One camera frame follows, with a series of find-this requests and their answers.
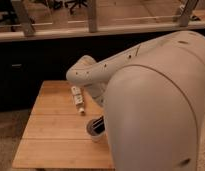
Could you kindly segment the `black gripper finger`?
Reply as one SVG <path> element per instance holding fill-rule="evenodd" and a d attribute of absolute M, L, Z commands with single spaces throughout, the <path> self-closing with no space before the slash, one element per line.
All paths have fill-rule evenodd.
<path fill-rule="evenodd" d="M 93 124 L 92 124 L 92 130 L 97 133 L 100 134 L 105 130 L 104 127 L 104 117 L 100 117 L 98 119 L 96 119 Z"/>

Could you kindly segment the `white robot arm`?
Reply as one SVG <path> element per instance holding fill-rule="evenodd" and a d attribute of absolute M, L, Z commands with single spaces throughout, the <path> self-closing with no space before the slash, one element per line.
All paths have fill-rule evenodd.
<path fill-rule="evenodd" d="M 197 171 L 205 115 L 205 36 L 177 31 L 66 73 L 103 108 L 116 171 Z"/>

